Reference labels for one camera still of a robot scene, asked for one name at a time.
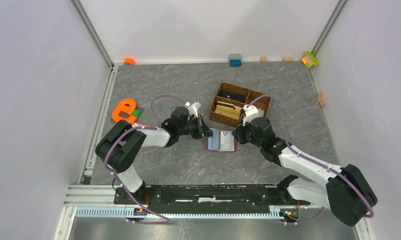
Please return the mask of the silver VIP card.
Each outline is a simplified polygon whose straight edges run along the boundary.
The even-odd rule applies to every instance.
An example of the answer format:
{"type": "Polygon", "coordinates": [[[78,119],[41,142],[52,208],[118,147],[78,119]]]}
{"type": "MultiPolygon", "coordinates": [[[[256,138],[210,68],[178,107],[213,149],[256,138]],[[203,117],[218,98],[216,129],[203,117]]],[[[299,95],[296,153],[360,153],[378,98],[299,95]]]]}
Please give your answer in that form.
{"type": "Polygon", "coordinates": [[[219,149],[224,152],[234,152],[236,150],[235,138],[231,130],[222,130],[219,134],[219,149]]]}

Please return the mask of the red card holder wallet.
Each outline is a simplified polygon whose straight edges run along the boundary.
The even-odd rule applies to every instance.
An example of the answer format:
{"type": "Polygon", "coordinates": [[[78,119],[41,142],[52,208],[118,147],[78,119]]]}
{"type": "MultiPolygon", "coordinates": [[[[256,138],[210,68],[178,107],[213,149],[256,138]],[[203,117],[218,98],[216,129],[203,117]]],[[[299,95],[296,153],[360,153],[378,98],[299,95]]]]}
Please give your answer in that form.
{"type": "Polygon", "coordinates": [[[212,136],[207,138],[206,149],[216,152],[236,152],[237,141],[231,130],[212,128],[212,136]]]}

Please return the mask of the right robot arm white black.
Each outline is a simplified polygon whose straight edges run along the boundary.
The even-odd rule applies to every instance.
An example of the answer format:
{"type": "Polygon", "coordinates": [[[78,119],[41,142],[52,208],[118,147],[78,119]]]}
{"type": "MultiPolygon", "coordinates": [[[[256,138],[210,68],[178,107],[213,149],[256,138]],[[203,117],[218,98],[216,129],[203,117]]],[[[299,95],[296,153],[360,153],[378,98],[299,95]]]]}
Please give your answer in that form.
{"type": "Polygon", "coordinates": [[[277,137],[268,118],[239,120],[232,132],[239,144],[253,144],[262,156],[280,167],[307,177],[290,176],[281,182],[277,198],[283,204],[306,201],[330,210],[343,224],[353,227],[374,216],[378,198],[361,170],[352,164],[339,166],[311,156],[277,137]]]}

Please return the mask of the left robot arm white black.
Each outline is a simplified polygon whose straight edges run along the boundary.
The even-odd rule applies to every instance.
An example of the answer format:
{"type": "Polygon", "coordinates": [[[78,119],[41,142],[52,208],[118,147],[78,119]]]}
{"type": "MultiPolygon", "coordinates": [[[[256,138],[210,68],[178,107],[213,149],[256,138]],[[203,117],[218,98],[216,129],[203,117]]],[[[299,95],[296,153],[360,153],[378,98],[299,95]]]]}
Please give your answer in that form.
{"type": "Polygon", "coordinates": [[[213,136],[201,114],[187,107],[178,106],[160,126],[132,125],[125,120],[118,121],[96,145],[95,154],[107,170],[127,190],[126,197],[134,204],[146,197],[142,187],[145,182],[138,175],[133,163],[144,147],[167,148],[179,141],[180,136],[190,135],[193,139],[213,136]]]}

